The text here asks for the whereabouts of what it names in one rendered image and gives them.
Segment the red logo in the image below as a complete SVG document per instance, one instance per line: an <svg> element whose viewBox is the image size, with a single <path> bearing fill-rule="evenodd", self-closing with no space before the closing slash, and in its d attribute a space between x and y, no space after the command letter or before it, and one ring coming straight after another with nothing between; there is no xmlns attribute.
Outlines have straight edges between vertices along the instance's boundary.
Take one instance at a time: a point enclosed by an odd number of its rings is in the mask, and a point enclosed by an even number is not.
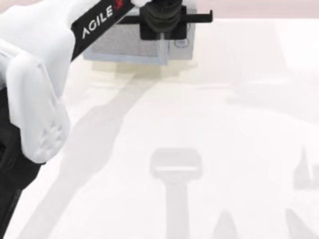
<svg viewBox="0 0 319 239"><path fill-rule="evenodd" d="M123 0L115 0L115 6L114 8L116 10L119 10L121 7L123 7Z"/></svg>

